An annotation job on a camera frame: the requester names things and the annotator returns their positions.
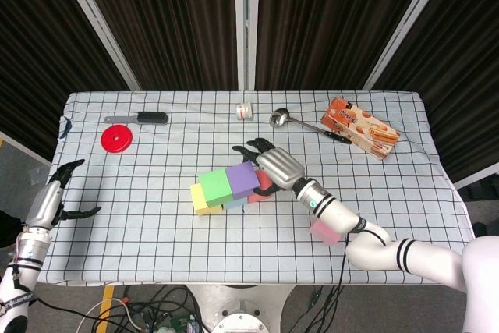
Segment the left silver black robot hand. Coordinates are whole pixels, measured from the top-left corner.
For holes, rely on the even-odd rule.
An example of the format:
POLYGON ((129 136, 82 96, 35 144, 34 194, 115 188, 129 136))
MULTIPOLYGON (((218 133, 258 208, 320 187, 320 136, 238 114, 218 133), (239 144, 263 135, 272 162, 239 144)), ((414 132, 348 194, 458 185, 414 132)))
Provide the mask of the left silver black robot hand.
POLYGON ((62 202, 64 189, 75 169, 84 162, 84 159, 80 159, 58 167, 47 185, 35 196, 26 219, 29 228, 51 230, 60 221, 89 218, 99 212, 101 207, 94 207, 89 211, 66 211, 64 209, 62 202))

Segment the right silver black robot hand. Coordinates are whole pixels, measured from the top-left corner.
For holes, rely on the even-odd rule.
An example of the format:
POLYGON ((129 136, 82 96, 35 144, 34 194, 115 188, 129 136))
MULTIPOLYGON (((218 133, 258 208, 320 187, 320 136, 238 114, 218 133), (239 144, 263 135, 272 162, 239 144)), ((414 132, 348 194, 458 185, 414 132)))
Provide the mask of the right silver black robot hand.
POLYGON ((290 190, 297 197, 301 189, 308 183, 305 178, 305 168, 287 151, 276 147, 267 139, 258 137, 246 143, 256 148, 258 152, 243 146, 232 146, 232 149, 239 152, 244 161, 250 161, 259 167, 271 180, 270 187, 265 190, 257 187, 253 189, 253 192, 268 197, 279 190, 290 190))

